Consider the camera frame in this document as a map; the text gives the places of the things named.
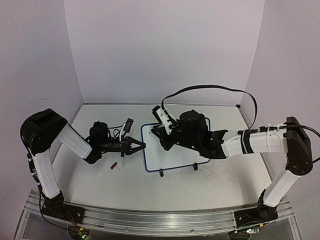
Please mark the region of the blue framed whiteboard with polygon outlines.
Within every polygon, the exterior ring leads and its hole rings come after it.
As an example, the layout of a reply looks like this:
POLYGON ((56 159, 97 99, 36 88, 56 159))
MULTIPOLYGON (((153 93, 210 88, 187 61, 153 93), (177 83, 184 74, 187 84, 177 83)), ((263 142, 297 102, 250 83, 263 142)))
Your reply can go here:
POLYGON ((210 160, 199 155, 197 151, 174 145, 166 151, 160 144, 160 140, 152 133, 156 123, 146 123, 141 126, 144 165, 147 172, 160 172, 171 169, 192 167, 195 164, 206 164, 210 160))

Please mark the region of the red marker cap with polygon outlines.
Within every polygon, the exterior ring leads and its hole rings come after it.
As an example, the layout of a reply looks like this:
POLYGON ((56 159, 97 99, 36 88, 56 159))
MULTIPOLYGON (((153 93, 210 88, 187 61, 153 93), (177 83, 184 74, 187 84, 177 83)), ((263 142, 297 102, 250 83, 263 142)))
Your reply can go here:
POLYGON ((110 167, 110 169, 113 170, 113 169, 117 166, 117 164, 118 164, 118 163, 115 162, 115 163, 110 167))

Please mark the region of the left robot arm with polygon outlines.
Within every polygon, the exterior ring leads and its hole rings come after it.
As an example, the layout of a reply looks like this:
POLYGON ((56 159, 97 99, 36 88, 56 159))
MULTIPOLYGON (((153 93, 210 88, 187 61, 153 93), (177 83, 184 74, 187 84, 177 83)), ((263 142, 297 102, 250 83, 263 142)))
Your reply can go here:
POLYGON ((59 141, 86 163, 93 165, 106 153, 119 153, 121 157, 130 156, 144 150, 146 144, 126 134, 130 132, 133 119, 119 127, 117 135, 105 122, 96 121, 89 129, 89 136, 83 138, 68 120, 48 108, 28 117, 20 128, 20 138, 27 150, 29 170, 36 181, 41 214, 65 221, 83 221, 83 207, 65 203, 55 177, 50 157, 50 148, 59 141))

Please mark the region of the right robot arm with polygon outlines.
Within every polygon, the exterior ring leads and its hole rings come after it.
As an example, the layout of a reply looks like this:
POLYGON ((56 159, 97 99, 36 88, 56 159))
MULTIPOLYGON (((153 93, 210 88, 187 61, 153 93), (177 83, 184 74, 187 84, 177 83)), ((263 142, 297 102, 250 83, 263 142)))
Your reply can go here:
POLYGON ((195 110, 186 111, 175 119, 167 109, 156 106, 152 114, 159 125, 151 131, 166 151, 178 145, 211 160, 253 154, 282 158, 281 170, 262 191, 256 207, 234 213, 237 227, 276 220, 283 197, 300 177, 313 169, 311 140, 306 134, 308 127, 295 117, 287 117, 284 124, 276 126, 210 131, 205 116, 195 110))

